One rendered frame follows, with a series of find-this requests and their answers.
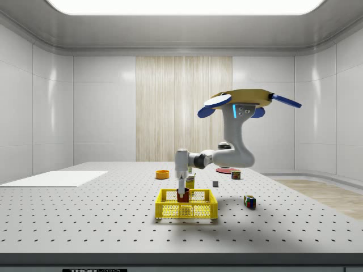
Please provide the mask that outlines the yellow basket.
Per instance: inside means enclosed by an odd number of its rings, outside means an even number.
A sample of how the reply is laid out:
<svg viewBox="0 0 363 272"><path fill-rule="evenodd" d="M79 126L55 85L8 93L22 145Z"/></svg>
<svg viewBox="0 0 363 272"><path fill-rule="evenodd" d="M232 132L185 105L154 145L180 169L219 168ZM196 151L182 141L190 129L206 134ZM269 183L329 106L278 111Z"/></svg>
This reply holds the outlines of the yellow basket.
<svg viewBox="0 0 363 272"><path fill-rule="evenodd" d="M176 189L161 189L155 202L155 217L215 219L218 218L218 202L209 189L191 189L189 202L177 201Z"/></svg>

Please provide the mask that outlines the white board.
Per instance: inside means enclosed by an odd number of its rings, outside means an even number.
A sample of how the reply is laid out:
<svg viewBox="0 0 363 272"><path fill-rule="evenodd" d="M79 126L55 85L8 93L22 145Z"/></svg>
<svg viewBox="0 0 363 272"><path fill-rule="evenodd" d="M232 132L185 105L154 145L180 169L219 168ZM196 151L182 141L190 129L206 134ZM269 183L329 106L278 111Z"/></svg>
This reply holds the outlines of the white board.
<svg viewBox="0 0 363 272"><path fill-rule="evenodd" d="M1 184L0 187L79 187L107 171L50 171Z"/></svg>

